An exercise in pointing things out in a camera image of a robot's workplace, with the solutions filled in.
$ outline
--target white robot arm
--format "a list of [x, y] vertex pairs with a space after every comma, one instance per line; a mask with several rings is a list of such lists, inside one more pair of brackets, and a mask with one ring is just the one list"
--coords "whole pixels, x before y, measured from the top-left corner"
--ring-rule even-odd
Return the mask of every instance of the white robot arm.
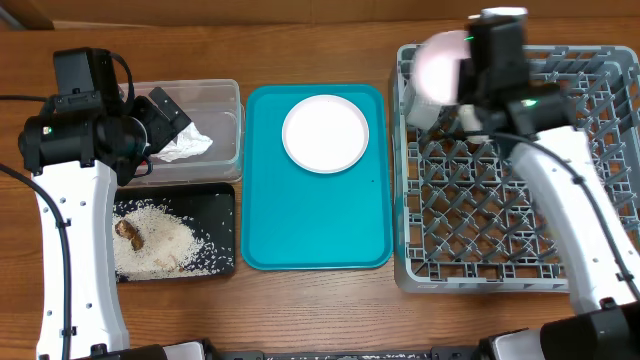
[[425, 102], [468, 104], [459, 114], [470, 141], [495, 138], [558, 240], [569, 280], [576, 317], [485, 339], [476, 358], [637, 358], [640, 257], [596, 174], [587, 135], [571, 125], [562, 89], [529, 83], [525, 15], [489, 9], [470, 17], [466, 32], [435, 35], [416, 53], [411, 79]]

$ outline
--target gray dish rack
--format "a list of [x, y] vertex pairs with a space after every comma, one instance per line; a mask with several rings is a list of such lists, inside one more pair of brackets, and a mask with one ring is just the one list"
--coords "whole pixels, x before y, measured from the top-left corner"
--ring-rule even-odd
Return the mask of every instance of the gray dish rack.
[[[402, 102], [419, 45], [398, 51], [393, 88], [395, 279], [422, 293], [566, 292], [555, 241], [526, 183], [490, 143], [444, 139], [405, 123]], [[620, 46], [527, 46], [532, 80], [558, 82], [576, 105], [592, 156], [625, 230], [640, 240], [640, 68]]]

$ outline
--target black cable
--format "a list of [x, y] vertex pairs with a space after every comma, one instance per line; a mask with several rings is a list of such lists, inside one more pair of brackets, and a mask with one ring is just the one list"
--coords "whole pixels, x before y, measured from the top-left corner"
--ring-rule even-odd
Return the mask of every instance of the black cable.
[[123, 112], [125, 115], [128, 115], [131, 110], [133, 110], [133, 101], [135, 100], [135, 93], [133, 90], [133, 76], [131, 76], [131, 70], [129, 70], [129, 66], [124, 61], [122, 56], [116, 53], [110, 53], [111, 58], [117, 61], [124, 68], [124, 72], [127, 73], [127, 83], [129, 85], [129, 90], [127, 91], [127, 101], [124, 103]]
[[42, 96], [29, 96], [29, 95], [0, 95], [0, 100], [46, 102], [47, 98]]
[[41, 188], [38, 184], [31, 179], [20, 174], [19, 172], [11, 169], [10, 167], [0, 163], [0, 171], [6, 173], [12, 178], [27, 185], [33, 191], [35, 191], [44, 202], [47, 203], [49, 210], [53, 213], [53, 218], [56, 221], [56, 227], [60, 233], [60, 243], [62, 244], [62, 272], [63, 272], [63, 336], [62, 336], [62, 360], [68, 360], [71, 353], [71, 258], [69, 255], [69, 238], [67, 237], [67, 230], [65, 221], [62, 218], [60, 210], [56, 206], [55, 201]]
[[611, 234], [611, 230], [609, 230], [609, 226], [607, 225], [607, 220], [604, 218], [604, 214], [602, 214], [602, 209], [600, 209], [600, 206], [598, 205], [596, 199], [593, 197], [593, 194], [591, 193], [591, 190], [589, 190], [589, 188], [585, 184], [584, 178], [582, 176], [580, 176], [580, 174], [578, 174], [577, 171], [575, 171], [569, 164], [567, 164], [560, 156], [558, 156], [553, 151], [545, 148], [544, 146], [542, 146], [540, 144], [536, 144], [535, 142], [527, 139], [524, 136], [515, 135], [515, 134], [509, 134], [509, 133], [502, 133], [502, 132], [494, 132], [494, 133], [488, 133], [488, 134], [482, 134], [480, 132], [465, 133], [465, 135], [467, 135], [467, 134], [471, 134], [471, 135], [489, 135], [490, 137], [513, 140], [513, 141], [518, 141], [518, 142], [525, 143], [525, 144], [527, 144], [527, 145], [529, 145], [529, 146], [531, 146], [531, 147], [543, 152], [545, 155], [547, 155], [550, 158], [552, 158], [553, 160], [555, 160], [560, 166], [562, 166], [565, 170], [567, 170], [569, 172], [569, 174], [571, 174], [573, 183], [578, 185], [578, 186], [580, 186], [580, 188], [582, 189], [584, 194], [587, 196], [587, 199], [589, 200], [589, 203], [591, 204], [591, 207], [593, 208], [593, 211], [596, 213], [596, 217], [598, 218], [598, 222], [600, 223], [600, 227], [602, 228], [602, 232], [604, 233], [604, 236], [607, 239], [607, 243], [609, 244], [609, 248], [611, 248], [611, 252], [613, 253], [613, 257], [615, 259], [615, 262], [616, 262], [616, 264], [618, 264], [618, 267], [620, 268], [620, 273], [622, 274], [622, 279], [627, 283], [627, 286], [629, 287], [629, 290], [631, 290], [631, 293], [636, 298], [636, 300], [640, 301], [640, 291], [638, 290], [638, 287], [636, 286], [636, 284], [633, 282], [633, 275], [629, 272], [629, 269], [627, 268], [626, 264], [624, 263], [624, 260], [622, 259], [622, 255], [620, 254], [620, 250], [618, 249], [618, 247], [615, 244], [615, 241], [613, 240], [613, 235]]

